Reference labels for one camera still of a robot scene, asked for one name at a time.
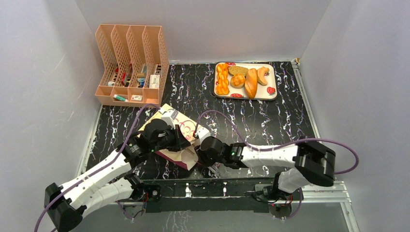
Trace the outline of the long golden fake baguette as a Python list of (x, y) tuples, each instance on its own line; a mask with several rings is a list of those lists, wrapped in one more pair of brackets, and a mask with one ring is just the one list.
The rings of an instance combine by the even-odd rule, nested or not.
[(258, 89), (258, 75), (255, 68), (247, 71), (244, 87), (248, 98), (254, 99)]

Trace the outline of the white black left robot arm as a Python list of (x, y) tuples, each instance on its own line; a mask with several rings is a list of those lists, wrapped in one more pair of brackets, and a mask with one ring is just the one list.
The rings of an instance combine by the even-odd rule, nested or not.
[(154, 200), (153, 185), (146, 185), (131, 170), (158, 151), (184, 151), (195, 140), (197, 127), (185, 122), (152, 119), (130, 133), (102, 162), (62, 185), (45, 189), (44, 208), (57, 232), (73, 230), (90, 213), (124, 199)]

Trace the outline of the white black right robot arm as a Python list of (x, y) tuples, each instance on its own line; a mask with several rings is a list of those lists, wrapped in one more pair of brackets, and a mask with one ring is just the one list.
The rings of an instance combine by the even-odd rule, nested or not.
[(232, 169), (286, 167), (286, 171), (275, 174), (272, 186), (252, 193), (253, 198), (262, 202), (285, 200), (296, 190), (309, 184), (331, 187), (334, 183), (335, 152), (309, 139), (291, 145), (251, 147), (245, 143), (228, 145), (209, 136), (194, 150), (205, 167), (211, 167), (215, 163)]

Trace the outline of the round golden fake bun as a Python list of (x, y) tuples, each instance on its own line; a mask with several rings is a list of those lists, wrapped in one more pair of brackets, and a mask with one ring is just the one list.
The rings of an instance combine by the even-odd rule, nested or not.
[(243, 74), (235, 74), (231, 80), (230, 85), (235, 88), (242, 88), (246, 82), (246, 78)]

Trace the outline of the tan fake bread roll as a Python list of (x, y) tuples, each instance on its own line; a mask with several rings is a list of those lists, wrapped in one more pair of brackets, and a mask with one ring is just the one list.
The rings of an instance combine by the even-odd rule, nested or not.
[(261, 84), (262, 86), (266, 86), (268, 84), (265, 76), (269, 74), (269, 68), (267, 67), (260, 67), (257, 70), (257, 79), (258, 83)]

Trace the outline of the pink paper gift bag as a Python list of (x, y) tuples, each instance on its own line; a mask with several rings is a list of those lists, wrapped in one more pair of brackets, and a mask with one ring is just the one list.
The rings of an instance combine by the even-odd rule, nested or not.
[(196, 125), (183, 113), (164, 104), (138, 132), (152, 153), (189, 171), (198, 161), (193, 136)]

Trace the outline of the brown fake bread slice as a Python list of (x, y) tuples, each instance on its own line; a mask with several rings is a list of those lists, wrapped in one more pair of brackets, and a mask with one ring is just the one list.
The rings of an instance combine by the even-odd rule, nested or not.
[(241, 67), (241, 66), (229, 66), (228, 67), (228, 73), (231, 76), (235, 76), (237, 74), (246, 76), (247, 72), (248, 72), (248, 68), (245, 68), (245, 67)]

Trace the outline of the orange braided fake bread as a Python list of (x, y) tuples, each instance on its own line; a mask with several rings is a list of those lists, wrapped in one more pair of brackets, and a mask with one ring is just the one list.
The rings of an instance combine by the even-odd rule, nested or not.
[(229, 94), (229, 80), (228, 80), (228, 64), (220, 63), (217, 65), (217, 85), (216, 93), (218, 95), (228, 95)]

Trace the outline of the strawberry print metal tray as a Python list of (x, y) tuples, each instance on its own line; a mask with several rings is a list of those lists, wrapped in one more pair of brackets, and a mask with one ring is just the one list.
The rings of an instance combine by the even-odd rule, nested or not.
[[(277, 97), (277, 84), (276, 84), (276, 78), (275, 78), (275, 70), (273, 66), (268, 65), (268, 64), (255, 64), (255, 63), (235, 63), (235, 62), (226, 62), (228, 66), (241, 66), (245, 67), (248, 69), (255, 68), (258, 70), (260, 67), (267, 67), (269, 68), (269, 74), (265, 76), (268, 84), (266, 86), (262, 86), (261, 84), (258, 83), (258, 89), (256, 96), (253, 100), (274, 100)], [(228, 80), (230, 82), (231, 76), (228, 73)], [(234, 98), (234, 99), (246, 99), (250, 100), (246, 94), (245, 87), (243, 86), (242, 88), (235, 88), (232, 87), (229, 83), (228, 88), (229, 88), (229, 94), (228, 95), (218, 95), (216, 93), (216, 85), (217, 85), (217, 68), (215, 68), (215, 78), (214, 78), (214, 87), (213, 87), (213, 92), (215, 96), (220, 97), (220, 98)]]

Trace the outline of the silver metal tongs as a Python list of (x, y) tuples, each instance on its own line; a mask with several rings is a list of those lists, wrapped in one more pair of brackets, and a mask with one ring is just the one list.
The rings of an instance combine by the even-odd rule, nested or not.
[(209, 166), (208, 169), (209, 169), (215, 176), (220, 176), (220, 171), (219, 171), (217, 165), (214, 164), (214, 165), (212, 165), (212, 166)]

